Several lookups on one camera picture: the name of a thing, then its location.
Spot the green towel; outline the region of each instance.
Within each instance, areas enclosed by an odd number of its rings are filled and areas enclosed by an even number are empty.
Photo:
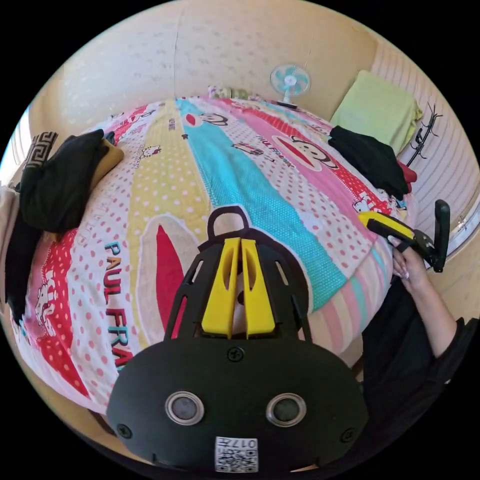
[[[398,155],[422,118],[417,101],[405,90],[361,70],[330,123],[390,145]]]

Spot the yellow clamp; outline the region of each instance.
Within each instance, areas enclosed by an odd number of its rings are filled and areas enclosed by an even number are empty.
[[[207,334],[232,338],[240,246],[246,337],[270,334],[275,330],[274,315],[255,241],[227,238],[201,322],[201,327]]]
[[[390,231],[390,235],[395,236],[395,232],[398,232],[407,239],[413,240],[415,238],[415,233],[409,226],[405,225],[405,223],[397,220],[396,218],[385,215],[384,213],[376,211],[362,211],[358,214],[358,218],[367,229],[369,228],[369,222],[374,221],[387,227],[387,229]]]

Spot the small desk fan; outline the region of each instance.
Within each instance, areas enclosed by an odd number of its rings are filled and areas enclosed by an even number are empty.
[[[299,66],[292,64],[279,65],[270,74],[270,83],[279,94],[283,94],[283,101],[277,103],[296,109],[297,106],[291,103],[290,97],[308,92],[310,89],[310,76]]]

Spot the colorful bed sheet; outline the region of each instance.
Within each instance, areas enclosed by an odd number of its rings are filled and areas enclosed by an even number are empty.
[[[339,354],[380,308],[392,250],[358,212],[415,223],[327,143],[331,126],[264,101],[180,98],[96,125],[124,160],[97,186],[79,228],[33,259],[22,357],[56,391],[105,413],[119,371],[161,342],[199,249],[248,232],[285,252],[308,291],[314,341]],[[243,307],[235,307],[235,324]]]

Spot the qr code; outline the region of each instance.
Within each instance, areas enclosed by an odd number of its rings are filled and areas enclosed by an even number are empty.
[[[256,438],[215,440],[215,470],[222,473],[256,473],[259,471],[259,451]]]

